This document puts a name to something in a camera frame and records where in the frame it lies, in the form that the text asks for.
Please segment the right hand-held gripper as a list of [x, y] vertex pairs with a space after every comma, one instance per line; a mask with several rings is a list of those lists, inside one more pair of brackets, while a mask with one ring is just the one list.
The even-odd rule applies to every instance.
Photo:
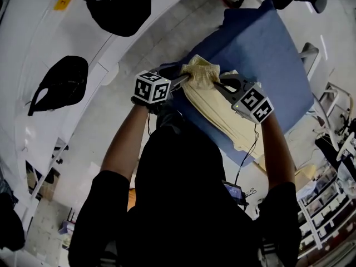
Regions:
[[[228, 101], [237, 101], [239, 90], [223, 84], [231, 82], [232, 80], [244, 82], [245, 78], [238, 73], [221, 75], [221, 83], [214, 82], [214, 87]], [[271, 104], [270, 99], [257, 83], [254, 83], [252, 87], [232, 105], [232, 109], [242, 118], [255, 124], [261, 124], [272, 112], [274, 112], [274, 107]]]

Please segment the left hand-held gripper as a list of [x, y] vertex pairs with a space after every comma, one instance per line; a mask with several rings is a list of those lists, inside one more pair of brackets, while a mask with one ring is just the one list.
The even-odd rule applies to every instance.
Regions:
[[[166, 71], [169, 76], [177, 76], [181, 66], [173, 65]], [[179, 90], [189, 78], [189, 75], [179, 75], [170, 81], [156, 73], [142, 71], [135, 76], [133, 100], [139, 105], [146, 106], [149, 112], [157, 112], [160, 105], [167, 100], [169, 89]]]

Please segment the pale yellow garment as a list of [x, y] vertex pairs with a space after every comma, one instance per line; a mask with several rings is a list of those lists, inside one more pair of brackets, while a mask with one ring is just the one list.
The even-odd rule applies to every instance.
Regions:
[[[191, 75], [182, 86], [186, 98], [206, 120], [233, 142], [233, 152], [250, 152], [255, 159], [264, 154], [261, 125], [242, 118], [232, 109], [232, 105], [241, 97], [230, 103], [214, 87], [214, 82], [220, 82], [221, 75], [238, 73], [236, 70], [221, 73], [219, 65], [194, 55], [183, 63], [180, 73]], [[241, 82], [242, 94], [254, 83], [246, 79]]]

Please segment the person's right forearm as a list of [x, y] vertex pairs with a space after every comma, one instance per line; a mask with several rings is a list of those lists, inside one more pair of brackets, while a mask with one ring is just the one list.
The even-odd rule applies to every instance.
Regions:
[[261, 123], [261, 129], [269, 190], [286, 182], [294, 183], [295, 165], [274, 113]]

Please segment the person's left forearm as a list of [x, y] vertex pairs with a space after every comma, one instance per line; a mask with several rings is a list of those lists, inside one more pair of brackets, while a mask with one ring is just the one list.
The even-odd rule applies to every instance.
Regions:
[[103, 159], [101, 170], [112, 171], [131, 180], [144, 134], [148, 109], [134, 105], [116, 132]]

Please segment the blue padded mat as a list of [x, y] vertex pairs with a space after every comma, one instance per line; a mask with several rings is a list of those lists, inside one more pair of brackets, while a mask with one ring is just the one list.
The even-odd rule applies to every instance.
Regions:
[[[258, 8], [226, 9], [221, 27], [195, 46], [181, 61], [161, 66], [182, 66], [199, 55], [219, 65], [221, 73], [236, 70], [261, 83], [269, 97], [278, 123], [288, 132], [313, 105], [313, 95], [298, 50], [273, 4]], [[183, 90], [173, 93], [173, 106], [194, 123], [236, 164], [246, 166], [255, 158], [250, 152], [233, 152], [233, 142], [216, 129], [186, 98]]]

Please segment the row of black caps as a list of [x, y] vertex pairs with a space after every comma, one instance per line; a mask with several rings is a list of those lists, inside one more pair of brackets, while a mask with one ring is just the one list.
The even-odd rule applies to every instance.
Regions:
[[84, 0], [94, 21], [105, 31], [131, 37], [151, 15], [151, 0]]

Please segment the white lounge chair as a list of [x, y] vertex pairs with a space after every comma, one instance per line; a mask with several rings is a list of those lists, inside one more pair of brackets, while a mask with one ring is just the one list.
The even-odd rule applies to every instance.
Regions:
[[349, 92], [329, 82], [326, 60], [318, 48], [307, 42], [299, 56], [306, 71], [314, 100], [311, 109], [306, 114], [319, 122], [321, 128], [329, 135], [332, 147], [339, 151], [336, 128], [329, 117], [334, 108], [338, 106], [337, 102], [342, 95], [349, 98], [350, 107], [342, 109], [342, 111], [346, 113], [347, 117], [350, 117], [353, 110], [353, 98]]

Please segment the small black monitor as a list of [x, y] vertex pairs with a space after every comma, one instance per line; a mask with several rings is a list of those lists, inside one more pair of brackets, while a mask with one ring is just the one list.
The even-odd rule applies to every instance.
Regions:
[[230, 196], [240, 206], [247, 206], [246, 194], [242, 191], [241, 187], [226, 181], [222, 182], [229, 192]]

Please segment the black cap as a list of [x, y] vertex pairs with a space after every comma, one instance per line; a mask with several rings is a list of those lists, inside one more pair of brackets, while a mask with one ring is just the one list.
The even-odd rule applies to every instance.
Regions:
[[65, 56], [46, 73], [31, 100], [28, 116], [79, 103], [86, 91], [88, 62], [80, 56]]

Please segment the person's black-clothed body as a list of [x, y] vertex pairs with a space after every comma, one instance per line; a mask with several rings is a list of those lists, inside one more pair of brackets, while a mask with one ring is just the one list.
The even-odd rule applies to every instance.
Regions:
[[253, 220], [223, 181], [217, 145], [164, 105], [131, 180], [102, 170], [92, 180], [68, 250], [70, 267], [99, 267], [111, 241], [121, 267], [261, 267], [263, 242], [276, 246], [279, 266], [296, 267], [295, 183], [268, 190]]

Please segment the white low shelf unit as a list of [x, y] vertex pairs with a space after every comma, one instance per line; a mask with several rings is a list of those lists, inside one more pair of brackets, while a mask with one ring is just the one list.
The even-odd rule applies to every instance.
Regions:
[[314, 182], [312, 193], [298, 201], [299, 259], [326, 247], [356, 215], [356, 199], [340, 187], [334, 168], [326, 165]]

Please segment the person's right striped shoe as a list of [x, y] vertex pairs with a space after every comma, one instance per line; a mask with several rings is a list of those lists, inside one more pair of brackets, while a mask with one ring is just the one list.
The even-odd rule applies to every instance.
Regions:
[[261, 267], [279, 267], [280, 261], [276, 254], [276, 246], [273, 243], [262, 243], [258, 250], [258, 259]]

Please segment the person's striped shoe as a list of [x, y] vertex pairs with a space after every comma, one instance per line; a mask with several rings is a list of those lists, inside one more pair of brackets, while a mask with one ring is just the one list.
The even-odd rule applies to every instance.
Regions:
[[262, 243], [258, 250], [258, 259], [261, 267], [279, 267], [280, 261], [276, 254], [276, 246], [273, 243]]
[[99, 267], [121, 267], [118, 262], [117, 246], [115, 241], [107, 244], [100, 258]]

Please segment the person's left striped shoe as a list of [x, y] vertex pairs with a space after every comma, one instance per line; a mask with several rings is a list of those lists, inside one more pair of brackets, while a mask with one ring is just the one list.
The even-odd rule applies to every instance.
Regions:
[[115, 241], [107, 244], [100, 258], [99, 267], [121, 267], [118, 262], [117, 246]]

